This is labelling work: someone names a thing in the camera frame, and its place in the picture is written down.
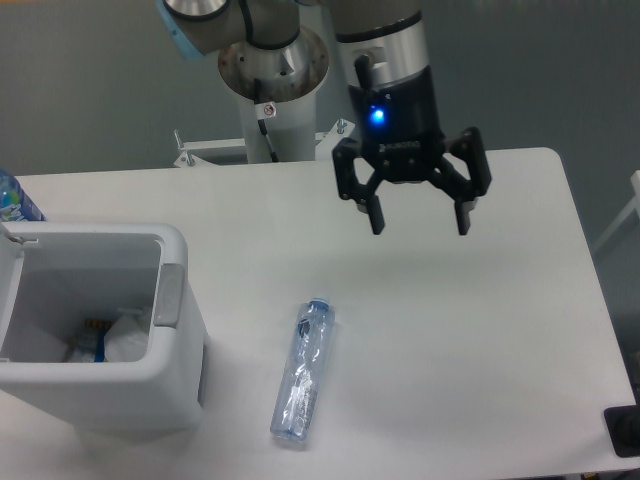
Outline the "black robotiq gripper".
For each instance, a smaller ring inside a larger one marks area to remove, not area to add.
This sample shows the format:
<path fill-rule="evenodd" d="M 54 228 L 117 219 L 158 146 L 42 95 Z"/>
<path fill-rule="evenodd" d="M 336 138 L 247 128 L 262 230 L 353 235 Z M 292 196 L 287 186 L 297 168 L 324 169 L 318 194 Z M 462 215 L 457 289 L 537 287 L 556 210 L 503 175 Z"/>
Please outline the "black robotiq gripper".
<path fill-rule="evenodd" d="M 356 84 L 349 95 L 361 139 L 343 138 L 332 150 L 339 197 L 353 200 L 368 216 L 372 233 L 380 235 L 385 221 L 376 194 L 379 185 L 428 181 L 453 200 L 458 233 L 466 235 L 470 212 L 492 181 L 480 130 L 469 127 L 444 142 L 429 66 L 378 85 L 372 65 L 357 64 L 355 72 Z M 459 173 L 444 153 L 462 161 L 469 177 Z M 365 184 L 358 179 L 356 158 L 373 168 Z"/>

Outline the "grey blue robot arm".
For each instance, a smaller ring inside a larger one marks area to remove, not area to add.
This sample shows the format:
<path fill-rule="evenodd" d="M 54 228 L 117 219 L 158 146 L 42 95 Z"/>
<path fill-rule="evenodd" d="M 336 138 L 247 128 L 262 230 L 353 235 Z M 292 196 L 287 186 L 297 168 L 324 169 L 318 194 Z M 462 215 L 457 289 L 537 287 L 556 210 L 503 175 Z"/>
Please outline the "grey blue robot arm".
<path fill-rule="evenodd" d="M 257 107 L 310 93 L 328 59 L 302 27 L 298 1 L 161 1 L 157 8 L 184 56 L 217 53 L 233 88 Z M 478 129 L 451 140 L 441 130 L 420 3 L 329 1 L 326 9 L 360 129 L 332 151 L 339 196 L 380 233 L 378 186 L 429 182 L 453 200 L 466 234 L 492 178 Z"/>

